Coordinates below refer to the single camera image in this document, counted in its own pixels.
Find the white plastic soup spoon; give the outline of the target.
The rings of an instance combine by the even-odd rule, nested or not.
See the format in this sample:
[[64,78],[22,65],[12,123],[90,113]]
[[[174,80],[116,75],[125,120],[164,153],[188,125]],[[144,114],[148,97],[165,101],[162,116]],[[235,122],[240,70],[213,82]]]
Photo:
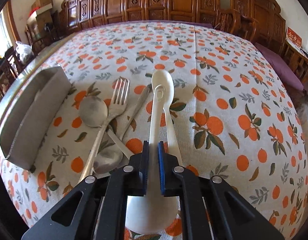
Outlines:
[[178,199],[164,197],[160,191],[158,144],[165,88],[154,89],[149,137],[147,190],[143,197],[128,197],[125,226],[133,232],[148,235],[165,230],[177,217]]

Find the metal spoon round bowl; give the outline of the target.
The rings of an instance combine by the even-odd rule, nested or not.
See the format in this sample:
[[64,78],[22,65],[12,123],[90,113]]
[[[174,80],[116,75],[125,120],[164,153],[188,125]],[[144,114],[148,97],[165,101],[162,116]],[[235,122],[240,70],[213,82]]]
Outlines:
[[[87,96],[80,103],[79,116],[83,123],[89,127],[104,127],[104,122],[108,117],[108,108],[105,102],[98,97]],[[106,132],[127,159],[134,155],[111,129]]]

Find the metal fork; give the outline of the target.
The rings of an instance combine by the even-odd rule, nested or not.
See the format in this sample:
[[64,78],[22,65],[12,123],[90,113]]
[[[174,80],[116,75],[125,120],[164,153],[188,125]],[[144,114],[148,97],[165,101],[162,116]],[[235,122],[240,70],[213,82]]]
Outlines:
[[130,91],[130,80],[119,77],[119,79],[115,83],[115,88],[111,98],[111,103],[109,106],[107,106],[108,117],[104,122],[104,127],[100,127],[100,130],[98,131],[97,137],[93,143],[93,147],[90,151],[90,154],[83,168],[79,181],[82,181],[87,176],[92,175],[94,160],[98,155],[100,144],[104,137],[104,133],[106,132],[106,129],[110,124],[110,122],[117,116],[124,113],[124,111],[126,110],[129,91]]

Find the rectangular metal tray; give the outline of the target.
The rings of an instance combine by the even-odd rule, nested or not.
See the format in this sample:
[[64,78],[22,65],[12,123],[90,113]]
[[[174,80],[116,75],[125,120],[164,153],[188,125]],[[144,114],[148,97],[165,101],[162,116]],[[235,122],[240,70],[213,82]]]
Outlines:
[[31,169],[44,135],[71,86],[60,65],[35,75],[3,125],[0,147],[6,160]]

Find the white plastic long spoon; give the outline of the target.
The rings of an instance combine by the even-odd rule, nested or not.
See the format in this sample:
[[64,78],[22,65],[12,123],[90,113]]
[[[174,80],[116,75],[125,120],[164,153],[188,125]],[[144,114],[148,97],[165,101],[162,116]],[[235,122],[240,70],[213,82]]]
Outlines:
[[180,166],[183,166],[183,162],[181,159],[181,153],[178,146],[177,138],[175,135],[175,129],[173,126],[170,107],[173,102],[174,97],[174,84],[171,74],[166,70],[156,70],[152,76],[152,87],[155,88],[158,85],[162,85],[164,90],[164,113],[165,113],[165,123],[166,123],[166,133],[167,133],[167,145],[168,152],[171,155],[174,155],[178,159],[178,163]]

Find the orange print tablecloth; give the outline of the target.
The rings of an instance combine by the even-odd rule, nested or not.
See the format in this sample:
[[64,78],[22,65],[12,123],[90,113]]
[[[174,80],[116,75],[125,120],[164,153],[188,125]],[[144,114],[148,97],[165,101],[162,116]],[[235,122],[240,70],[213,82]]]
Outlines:
[[83,100],[109,105],[118,79],[130,82],[127,108],[111,122],[134,154],[149,138],[153,96],[136,110],[156,72],[170,74],[173,97],[160,118],[165,148],[169,123],[183,165],[218,176],[236,189],[285,239],[305,219],[308,156],[301,119],[274,65],[251,42],[186,23],[132,22],[82,31],[27,74],[18,100],[37,74],[61,67],[70,89],[43,130],[34,166],[0,154],[0,173],[16,214],[34,226],[78,183],[98,128],[79,116]]

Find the wooden dining chair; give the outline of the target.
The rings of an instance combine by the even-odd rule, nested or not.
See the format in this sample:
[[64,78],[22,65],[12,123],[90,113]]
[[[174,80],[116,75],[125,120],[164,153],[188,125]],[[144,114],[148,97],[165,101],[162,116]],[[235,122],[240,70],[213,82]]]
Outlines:
[[3,57],[0,56],[0,101],[22,70],[23,64],[13,47],[10,47]]

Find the wooden side table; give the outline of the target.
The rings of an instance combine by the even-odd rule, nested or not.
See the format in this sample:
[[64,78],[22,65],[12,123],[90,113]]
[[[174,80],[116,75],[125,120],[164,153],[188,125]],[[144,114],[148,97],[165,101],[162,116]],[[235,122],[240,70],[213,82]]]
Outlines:
[[308,81],[308,58],[298,52],[288,41],[284,41],[281,57],[302,84]]

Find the white plastic bag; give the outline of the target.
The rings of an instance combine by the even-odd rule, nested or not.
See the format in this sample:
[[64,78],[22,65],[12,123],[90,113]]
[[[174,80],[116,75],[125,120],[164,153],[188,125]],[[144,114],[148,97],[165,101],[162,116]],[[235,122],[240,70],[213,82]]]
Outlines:
[[16,41],[16,53],[19,55],[19,60],[26,64],[34,57],[32,48],[28,44],[23,44],[20,41]]

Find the red gift box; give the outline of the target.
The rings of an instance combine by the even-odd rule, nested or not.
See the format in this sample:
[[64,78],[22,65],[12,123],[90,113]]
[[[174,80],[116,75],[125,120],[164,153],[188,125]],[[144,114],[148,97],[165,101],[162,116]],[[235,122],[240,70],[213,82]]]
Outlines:
[[286,40],[298,49],[302,46],[302,38],[290,27],[287,27]]

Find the stacked cardboard boxes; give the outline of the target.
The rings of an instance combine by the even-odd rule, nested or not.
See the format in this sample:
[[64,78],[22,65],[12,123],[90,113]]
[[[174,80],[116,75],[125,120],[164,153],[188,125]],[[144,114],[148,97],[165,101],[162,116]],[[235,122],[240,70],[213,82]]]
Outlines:
[[47,27],[53,29],[54,23],[51,16],[52,4],[49,3],[35,10],[27,19],[26,27],[31,39],[38,40],[48,33]]

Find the carved wooden sofa bench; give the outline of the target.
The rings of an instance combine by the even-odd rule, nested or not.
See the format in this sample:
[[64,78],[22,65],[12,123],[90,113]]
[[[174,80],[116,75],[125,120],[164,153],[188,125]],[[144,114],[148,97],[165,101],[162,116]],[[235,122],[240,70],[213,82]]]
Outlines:
[[67,34],[129,21],[182,21],[215,25],[220,0],[64,0],[60,28]]

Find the cardboard box on top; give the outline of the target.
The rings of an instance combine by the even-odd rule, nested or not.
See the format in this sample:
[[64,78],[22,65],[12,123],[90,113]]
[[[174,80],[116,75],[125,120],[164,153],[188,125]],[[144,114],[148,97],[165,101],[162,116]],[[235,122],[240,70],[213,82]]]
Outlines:
[[41,8],[41,7],[44,7],[44,6],[49,5],[49,4],[53,4],[53,0],[36,0],[32,4],[31,9]]

